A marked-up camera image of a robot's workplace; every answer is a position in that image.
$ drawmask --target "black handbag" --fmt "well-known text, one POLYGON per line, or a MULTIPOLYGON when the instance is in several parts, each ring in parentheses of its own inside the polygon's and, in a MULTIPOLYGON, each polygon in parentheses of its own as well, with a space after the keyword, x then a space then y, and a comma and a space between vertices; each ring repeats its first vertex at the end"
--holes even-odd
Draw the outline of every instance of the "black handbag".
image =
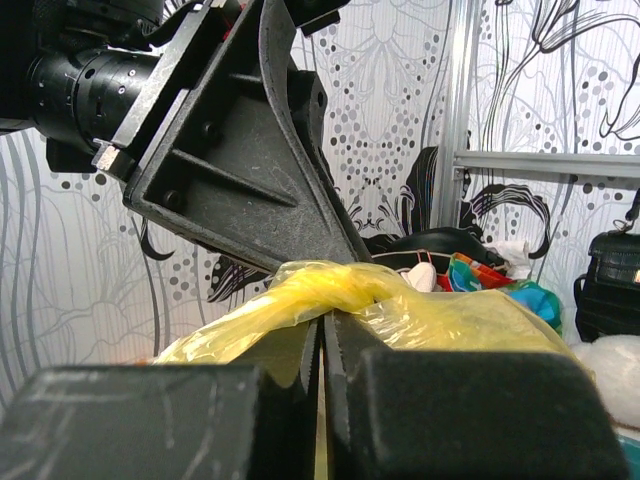
POLYGON ((628 233, 640 213, 640 189, 625 221, 589 247, 591 263, 573 285, 576 327, 584 342, 607 335, 640 335, 640 235, 628 233))

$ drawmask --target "horizontal metal bar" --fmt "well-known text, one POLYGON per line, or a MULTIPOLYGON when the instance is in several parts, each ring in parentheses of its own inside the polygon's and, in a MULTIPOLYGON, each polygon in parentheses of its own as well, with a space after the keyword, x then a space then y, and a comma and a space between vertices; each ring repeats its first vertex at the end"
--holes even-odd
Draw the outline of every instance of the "horizontal metal bar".
POLYGON ((458 151, 453 166, 640 178, 640 155, 458 151))

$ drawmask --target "yellow plastic bag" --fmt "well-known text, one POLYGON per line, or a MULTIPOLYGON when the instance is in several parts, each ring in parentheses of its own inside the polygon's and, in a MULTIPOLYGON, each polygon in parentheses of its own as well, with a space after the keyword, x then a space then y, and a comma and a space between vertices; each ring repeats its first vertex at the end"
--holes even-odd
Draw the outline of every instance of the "yellow plastic bag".
POLYGON ((266 333, 334 308, 398 349, 573 356, 551 327, 501 292, 423 294, 387 267, 312 261, 283 265, 267 292, 177 340, 155 363, 227 363, 266 333))

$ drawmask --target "black cylinder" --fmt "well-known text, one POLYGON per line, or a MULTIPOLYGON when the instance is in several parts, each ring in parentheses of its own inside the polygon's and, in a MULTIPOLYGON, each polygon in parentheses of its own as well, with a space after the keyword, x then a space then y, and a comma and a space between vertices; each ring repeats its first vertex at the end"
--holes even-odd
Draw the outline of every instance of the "black cylinder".
POLYGON ((109 141, 158 59, 116 50, 46 54, 29 74, 32 121, 45 137, 93 153, 109 141))

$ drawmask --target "white plush toy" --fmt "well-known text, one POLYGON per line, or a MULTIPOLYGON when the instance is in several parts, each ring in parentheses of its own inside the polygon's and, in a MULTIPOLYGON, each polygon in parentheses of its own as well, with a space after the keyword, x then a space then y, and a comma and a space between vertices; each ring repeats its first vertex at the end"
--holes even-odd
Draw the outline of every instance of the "white plush toy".
POLYGON ((602 337, 571 348, 595 373, 602 401, 616 423, 640 430, 640 336, 602 337))

